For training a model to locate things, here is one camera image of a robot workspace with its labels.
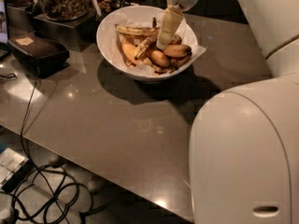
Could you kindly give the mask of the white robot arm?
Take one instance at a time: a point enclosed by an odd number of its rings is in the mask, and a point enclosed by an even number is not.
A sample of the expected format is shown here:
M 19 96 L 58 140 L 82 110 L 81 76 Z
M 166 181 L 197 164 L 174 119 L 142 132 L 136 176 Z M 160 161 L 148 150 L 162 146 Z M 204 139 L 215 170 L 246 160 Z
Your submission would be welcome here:
M 196 115 L 194 224 L 299 224 L 299 0 L 238 0 L 271 78 L 222 91 Z

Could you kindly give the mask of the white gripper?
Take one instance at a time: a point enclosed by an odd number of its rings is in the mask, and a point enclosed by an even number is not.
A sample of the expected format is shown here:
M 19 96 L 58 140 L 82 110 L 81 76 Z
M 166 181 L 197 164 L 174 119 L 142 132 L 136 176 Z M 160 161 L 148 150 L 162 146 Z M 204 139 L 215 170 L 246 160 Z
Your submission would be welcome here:
M 165 49 L 183 20 L 183 12 L 196 5 L 198 0 L 166 0 L 167 9 L 164 12 L 162 26 L 158 33 L 156 47 Z

